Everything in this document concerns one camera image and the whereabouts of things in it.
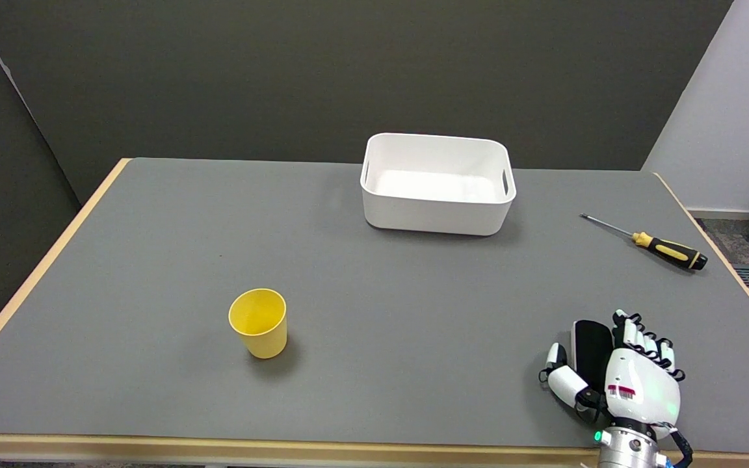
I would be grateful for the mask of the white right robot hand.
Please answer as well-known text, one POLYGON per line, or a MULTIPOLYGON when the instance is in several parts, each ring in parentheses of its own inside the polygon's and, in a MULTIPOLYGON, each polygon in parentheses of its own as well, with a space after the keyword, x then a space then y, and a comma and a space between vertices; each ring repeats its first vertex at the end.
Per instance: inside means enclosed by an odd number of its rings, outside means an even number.
POLYGON ((577 413, 653 439, 677 430, 683 370, 674 344, 648 329, 639 313, 616 310, 612 326, 576 320, 571 349, 553 343, 538 379, 577 413))

